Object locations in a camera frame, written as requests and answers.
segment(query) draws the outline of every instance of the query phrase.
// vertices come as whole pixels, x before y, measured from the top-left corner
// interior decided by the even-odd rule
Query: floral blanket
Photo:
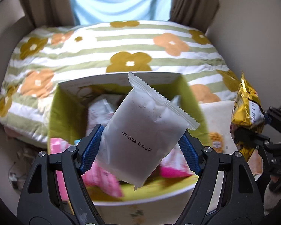
[[[173,22],[124,21],[38,28],[10,58],[0,122],[46,146],[59,82],[111,72],[182,73],[199,103],[233,100],[239,81],[205,35]]]

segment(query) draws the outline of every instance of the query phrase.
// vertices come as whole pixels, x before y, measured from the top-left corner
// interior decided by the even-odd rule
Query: white package
[[[86,136],[92,132],[96,124],[107,126],[116,110],[116,104],[123,95],[100,95],[94,99],[87,109]]]
[[[129,73],[133,89],[102,133],[98,165],[118,179],[143,185],[185,130],[199,123]]]

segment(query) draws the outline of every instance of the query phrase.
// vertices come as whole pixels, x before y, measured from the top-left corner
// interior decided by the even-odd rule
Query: snack package
[[[136,189],[185,130],[194,130],[199,123],[133,73],[128,75],[133,89],[104,129],[96,159],[100,167]]]
[[[224,143],[223,143],[223,137],[221,134],[217,133],[217,132],[210,132],[209,133],[209,138],[212,141],[213,144],[213,149],[217,152],[217,153],[223,153],[223,147],[224,147]]]
[[[238,127],[245,127],[256,133],[262,132],[265,117],[260,104],[257,92],[246,81],[242,73],[240,86],[232,110],[230,133],[237,149],[243,154],[247,162],[252,156],[254,148],[247,147],[242,142],[237,142],[234,138],[234,131]]]
[[[61,138],[50,139],[50,153],[64,152],[71,145]],[[59,192],[62,200],[68,200],[62,171],[56,171]],[[94,161],[90,170],[82,176],[83,183],[87,186],[98,186],[104,193],[113,197],[122,197],[123,193],[119,181],[115,176],[98,167]]]
[[[171,102],[176,106],[180,106],[180,96],[175,96]],[[195,174],[189,169],[178,143],[170,153],[162,159],[159,170],[160,175],[167,179],[188,177]]]
[[[122,97],[123,95],[100,95],[89,104],[86,136],[91,133],[96,124],[102,124],[106,127],[116,111],[117,102]]]

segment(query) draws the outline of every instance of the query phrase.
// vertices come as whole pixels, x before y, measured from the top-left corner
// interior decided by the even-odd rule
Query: orange flower pattern
[[[181,52],[188,52],[189,46],[184,41],[180,40],[176,35],[164,33],[153,38],[154,44],[162,46],[165,51],[171,56],[179,56]]]
[[[223,153],[224,152],[224,142],[223,137],[218,132],[209,132],[209,138],[213,144],[213,149],[217,153]]]
[[[21,87],[21,94],[27,96],[36,96],[38,98],[48,97],[50,91],[53,89],[51,79],[54,72],[50,69],[43,69],[39,73],[37,71],[30,71]]]
[[[114,28],[123,28],[125,26],[127,27],[136,27],[138,26],[140,23],[138,21],[135,20],[130,20],[130,21],[114,21],[110,23],[111,27]]]
[[[210,89],[206,85],[201,85],[201,84],[191,85],[190,89],[192,90],[196,100],[199,103],[210,103],[210,102],[221,101],[217,95],[211,93]]]
[[[56,33],[52,36],[52,40],[51,40],[51,44],[52,45],[57,45],[58,43],[62,43],[65,42],[68,38],[71,37],[71,35],[73,34],[73,31],[69,31],[65,34],[63,33]]]
[[[196,43],[200,45],[211,44],[209,39],[207,39],[207,37],[201,31],[189,30],[189,33],[192,35],[192,39]]]
[[[144,52],[118,52],[110,58],[111,65],[106,68],[106,72],[152,71],[147,65],[151,60]]]

